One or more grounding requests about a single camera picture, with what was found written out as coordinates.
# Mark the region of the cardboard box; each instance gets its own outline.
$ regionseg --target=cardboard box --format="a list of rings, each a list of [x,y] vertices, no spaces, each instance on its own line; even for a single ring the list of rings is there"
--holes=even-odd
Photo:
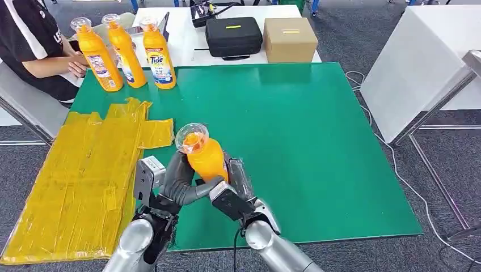
[[[311,62],[318,43],[307,18],[266,18],[264,41],[269,63]]]

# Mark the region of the tide logo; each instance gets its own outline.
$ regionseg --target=tide logo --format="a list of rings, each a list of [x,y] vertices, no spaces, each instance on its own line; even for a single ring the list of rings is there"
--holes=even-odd
[[[153,65],[161,65],[164,61],[164,56],[161,54],[151,54],[149,58],[150,58],[150,64],[153,64]]]

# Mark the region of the bottle label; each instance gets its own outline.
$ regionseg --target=bottle label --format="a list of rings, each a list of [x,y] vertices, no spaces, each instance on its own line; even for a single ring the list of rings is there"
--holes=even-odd
[[[127,61],[126,58],[122,58],[122,55],[119,53],[120,51],[119,48],[114,46],[113,49],[117,54],[117,58],[119,59],[120,64],[122,65],[122,71],[124,72],[124,75],[127,78],[127,81],[130,83],[134,83],[135,79],[134,79],[134,76],[132,75],[132,70],[130,69],[129,62]]]
[[[154,75],[154,81],[160,84],[171,83],[173,80],[172,71],[165,55],[162,53],[162,48],[146,48],[145,51]]]
[[[112,76],[105,67],[105,63],[100,55],[90,55],[87,56],[90,67],[95,71],[99,82],[105,88],[115,88],[115,82]]]

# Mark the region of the robotic hand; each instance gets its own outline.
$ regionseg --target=robotic hand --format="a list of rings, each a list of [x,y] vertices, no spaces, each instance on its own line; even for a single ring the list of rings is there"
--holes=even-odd
[[[223,181],[216,176],[192,186],[194,170],[186,154],[176,152],[167,169],[154,156],[137,162],[134,197],[141,202],[132,222],[125,228],[119,245],[104,272],[153,271],[175,234],[182,206],[206,196]]]
[[[241,160],[228,158],[230,184],[221,176],[191,186],[194,170],[187,156],[176,152],[167,169],[153,156],[138,161],[134,197],[141,201],[132,222],[104,272],[148,272],[167,250],[182,206],[209,195],[214,207],[239,220],[247,244],[272,272],[323,272],[293,243],[280,237],[280,227],[269,206],[254,195]]]

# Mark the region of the clear bottle cap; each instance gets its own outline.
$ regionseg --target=clear bottle cap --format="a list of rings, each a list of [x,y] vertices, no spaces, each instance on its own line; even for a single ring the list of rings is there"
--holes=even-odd
[[[175,146],[185,154],[198,153],[209,139],[207,127],[199,123],[183,126],[175,136]]]
[[[86,17],[78,17],[72,20],[70,27],[77,32],[87,32],[92,28],[92,21]]]
[[[156,31],[159,28],[159,21],[152,17],[144,17],[139,22],[144,31]]]
[[[110,29],[119,27],[119,21],[120,17],[115,13],[110,13],[102,17],[102,23]]]

